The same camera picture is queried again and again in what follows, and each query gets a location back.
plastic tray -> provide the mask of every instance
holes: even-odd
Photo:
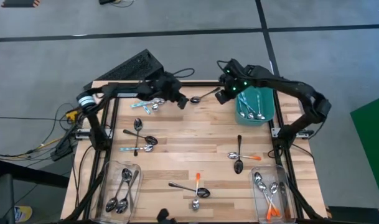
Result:
[[[268,204],[265,196],[255,184],[255,173],[259,172],[262,176],[262,182],[267,186],[267,194],[271,197],[269,187],[273,182],[279,184],[278,191],[273,195],[272,201],[279,209],[280,216],[272,216],[271,221],[266,219]],[[296,221],[294,216],[294,204],[291,198],[290,189],[288,186],[288,177],[283,167],[278,165],[257,166],[252,168],[251,182],[253,186],[253,193],[256,203],[256,212],[258,221],[260,223],[294,223]]]
[[[109,199],[113,198],[116,194],[116,191],[119,187],[121,181],[121,171],[127,168],[133,174],[136,170],[139,171],[136,180],[133,182],[133,186],[131,187],[131,197],[133,199],[133,206],[130,207],[130,194],[128,195],[128,208],[125,212],[117,214],[115,210],[111,212],[106,212],[105,207],[108,203]],[[133,216],[135,212],[135,206],[137,204],[139,198],[139,189],[141,188],[143,173],[141,172],[141,168],[136,164],[123,164],[117,161],[109,161],[105,165],[105,171],[107,175],[103,179],[102,185],[100,189],[104,189],[104,192],[99,195],[96,200],[95,206],[91,211],[91,219],[95,222],[99,223],[123,223],[126,224],[129,222],[130,218]],[[127,193],[128,184],[125,182],[122,184],[119,194],[117,196],[118,200],[124,198]]]
[[[254,88],[249,87],[243,93],[246,96],[247,103],[256,111],[258,112],[258,104],[257,104],[257,95],[260,96],[260,109],[261,114],[265,117],[264,120],[259,119],[248,119],[243,118],[239,114],[239,100],[236,98],[235,105],[235,120],[240,125],[247,125],[247,126],[261,126],[265,122],[268,122],[269,120],[274,118],[275,114],[275,107],[274,107],[274,96],[272,89],[270,88]],[[248,110],[247,107],[242,104],[242,110],[247,115]]]

teal plastic bin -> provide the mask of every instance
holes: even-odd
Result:
[[[235,120],[240,125],[246,125],[246,126],[261,126],[265,122],[268,122],[269,120],[272,120],[275,115],[275,106],[274,106],[274,96],[272,89],[270,88],[255,88],[255,87],[249,87],[245,91],[243,91],[247,103],[256,111],[258,112],[258,104],[257,104],[257,95],[260,96],[260,109],[261,114],[265,117],[264,120],[260,119],[248,119],[247,114],[249,111],[247,110],[247,107],[242,103],[241,107],[243,112],[246,114],[246,118],[243,118],[239,114],[239,100],[238,97],[235,99],[236,104],[236,110],[235,110]]]

wooden tabletop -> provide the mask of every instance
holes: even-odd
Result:
[[[97,81],[93,83],[93,87],[106,83]],[[190,98],[203,95],[212,89],[212,86],[182,87],[181,92]],[[280,93],[278,96],[285,123],[300,117],[301,110],[297,99]],[[274,159],[267,156],[268,151],[273,149],[268,124],[259,127],[237,125],[234,101],[220,105],[213,95],[206,96],[199,105],[188,103],[184,110],[180,110],[176,103],[168,102],[150,115],[143,108],[129,107],[137,102],[139,100],[135,98],[120,99],[111,152],[112,161],[137,164],[143,172],[143,182],[131,222],[156,222],[156,216],[162,208],[167,208],[170,216],[175,217],[178,222],[257,222],[249,173],[254,166],[275,164]],[[155,136],[159,140],[152,152],[140,151],[138,157],[134,157],[132,151],[119,151],[121,147],[134,146],[135,137],[123,134],[122,130],[134,131],[135,118],[143,121],[141,135]],[[243,159],[245,168],[239,175],[233,170],[234,161],[227,158],[228,152],[237,151],[238,134],[243,136],[242,154],[262,157],[261,161]],[[295,144],[309,151],[308,141],[298,139]],[[75,156],[76,172],[83,153],[89,146],[89,140],[78,144]],[[88,188],[93,156],[94,150],[90,149],[83,160],[80,198]],[[312,158],[294,146],[291,156],[300,192],[315,211],[325,217],[325,205]],[[201,175],[200,187],[208,188],[212,196],[200,199],[201,209],[194,212],[190,208],[194,193],[172,188],[168,186],[168,182],[195,188],[195,176],[198,172]],[[72,172],[61,218],[67,217],[73,211],[75,196]],[[92,206],[97,196],[98,192],[93,197]]]

utensil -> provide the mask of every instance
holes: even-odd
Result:
[[[244,94],[243,92],[241,92],[240,94],[241,94],[241,96],[242,96],[242,102],[243,102],[243,104],[246,105],[247,110],[248,110],[247,117],[248,117],[249,119],[254,119],[254,114],[252,113],[252,112],[255,113],[254,109],[253,109],[253,108],[247,103],[247,99],[246,99],[245,94]]]
[[[279,212],[279,209],[277,209],[274,205],[274,203],[271,201],[271,199],[269,199],[268,197],[268,193],[267,193],[267,190],[266,190],[266,185],[262,182],[262,181],[259,181],[257,182],[257,187],[260,191],[262,191],[262,193],[264,193],[264,197],[265,197],[265,200],[266,200],[266,203],[267,205],[269,206],[270,203],[272,203],[272,215],[274,216],[281,216],[281,213]]]
[[[245,118],[246,115],[245,115],[245,112],[243,112],[243,109],[241,108],[241,101],[239,100],[239,115],[242,117],[242,118]]]
[[[272,198],[274,197],[274,194],[278,191],[278,187],[279,185],[276,182],[273,182],[271,186],[269,187],[269,191],[271,192],[271,198],[270,198],[271,203],[269,204],[267,215],[266,215],[267,220],[271,220],[271,215],[272,215],[271,209],[272,209],[272,204],[273,204]]]
[[[217,87],[215,88],[214,90],[204,94],[203,96],[194,96],[190,99],[190,102],[193,103],[193,104],[198,104],[200,103],[200,101],[202,100],[203,97],[209,95],[209,94],[212,94],[212,93],[215,93],[216,91],[220,90],[221,88],[220,87]]]
[[[239,157],[243,157],[243,158],[247,158],[247,159],[254,159],[254,160],[258,160],[260,161],[261,160],[261,157],[260,156],[239,156],[238,153],[236,152],[229,152],[227,154],[228,158],[230,159],[237,159]]]
[[[145,150],[145,152],[151,152],[153,151],[153,145],[152,144],[147,144],[145,147],[124,147],[120,148],[120,151],[131,151],[131,150]]]
[[[159,105],[162,105],[164,104],[166,101],[163,100],[162,98],[155,98],[153,99],[152,101],[142,101],[140,103],[136,103],[136,104],[133,104],[133,105],[130,105],[129,107],[131,108],[135,108],[135,107],[140,107],[140,106],[144,106],[144,105],[150,105],[150,104],[153,104],[153,103],[157,103]]]
[[[260,182],[261,180],[263,180],[263,177],[261,176],[261,174],[259,172],[256,172],[254,174],[254,183],[258,186],[258,182]]]
[[[143,108],[145,109],[145,111],[146,111],[147,114],[151,114],[151,113],[152,113],[152,112],[147,108],[147,106],[144,105]]]
[[[136,179],[137,176],[138,176],[138,173],[139,173],[139,171],[136,170],[136,171],[134,172],[133,178],[130,179],[130,180],[127,182],[127,184],[128,184],[128,189],[127,189],[126,196],[125,196],[123,199],[121,199],[121,200],[119,201],[119,203],[117,204],[117,206],[116,206],[116,213],[117,213],[117,214],[123,213],[123,212],[127,209],[127,205],[128,205],[127,196],[128,196],[128,194],[130,193],[130,191],[131,191],[131,187],[133,186],[133,184],[134,184],[134,182],[135,182],[135,179]]]
[[[138,147],[138,135],[139,135],[139,131],[142,130],[142,127],[143,127],[143,124],[142,124],[141,119],[136,118],[134,120],[134,129],[135,131],[137,131],[137,140],[135,142],[135,147]],[[134,156],[138,156],[138,150],[134,151]]]
[[[176,184],[174,182],[169,182],[169,186],[170,187],[177,187],[177,188],[186,189],[186,190],[190,190],[190,191],[196,192],[196,190],[194,190],[194,189],[190,189],[188,187],[184,187],[184,186]],[[197,196],[199,196],[201,198],[207,198],[208,196],[210,196],[210,194],[211,194],[210,191],[207,190],[204,187],[199,187],[197,189]]]
[[[259,94],[257,94],[257,104],[258,104],[257,119],[265,119],[265,117],[261,114],[261,105],[260,105],[260,96],[259,96]]]
[[[196,211],[199,209],[199,199],[197,198],[197,191],[199,189],[199,180],[200,180],[200,174],[196,174],[196,193],[195,193],[195,198],[192,201],[192,210]]]
[[[138,134],[135,134],[135,133],[133,133],[133,132],[131,132],[131,131],[128,131],[127,129],[124,129],[123,130],[123,133],[125,133],[125,134],[130,134],[130,135],[133,135],[133,136],[137,136],[137,137],[141,137],[141,138],[144,138],[145,139],[145,141],[146,141],[146,143],[148,143],[148,144],[152,144],[152,145],[157,145],[159,142],[157,141],[157,139],[155,138],[155,137],[153,137],[153,136],[146,136],[146,137],[144,137],[144,136],[140,136],[140,135],[138,135]]]
[[[106,208],[105,208],[106,212],[110,212],[115,208],[115,206],[117,205],[117,195],[119,194],[120,188],[124,182],[126,182],[127,180],[131,180],[131,176],[132,176],[132,173],[129,169],[124,168],[121,171],[121,181],[119,184],[119,188],[116,191],[116,195],[113,198],[109,199],[108,203],[106,204]]]
[[[157,110],[159,110],[159,105],[158,105],[157,103],[153,103],[153,104],[152,104],[152,110],[153,110],[153,111],[157,111]]]
[[[233,170],[236,174],[240,174],[243,170],[243,162],[240,160],[240,145],[241,145],[241,135],[238,135],[238,160],[233,165]]]

clear plastic container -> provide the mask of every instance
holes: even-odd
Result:
[[[271,216],[268,221],[267,211],[268,204],[264,193],[258,188],[255,181],[255,174],[260,173],[262,182],[266,186],[266,194],[271,198],[270,187],[273,182],[276,182],[279,187],[278,191],[272,196],[272,201],[280,212],[280,216]],[[256,202],[256,212],[260,223],[294,223],[296,221],[294,214],[294,202],[291,198],[290,189],[288,186],[288,177],[286,171],[279,165],[265,165],[252,168],[251,182],[253,185],[253,193]]]
[[[128,208],[123,213],[116,213],[115,209],[110,212],[106,212],[106,204],[109,199],[113,198],[116,191],[119,188],[121,182],[121,172],[124,168],[127,168],[134,175],[138,171],[138,176],[133,182],[130,190],[130,194],[127,196]],[[129,222],[130,218],[135,212],[135,207],[139,198],[139,189],[141,188],[143,173],[141,168],[136,164],[123,164],[117,161],[109,161],[105,165],[106,175],[100,186],[101,192],[96,200],[95,206],[91,211],[91,219],[99,223],[123,223]],[[117,196],[118,201],[123,199],[128,190],[128,184],[124,182],[120,188],[119,194]]]

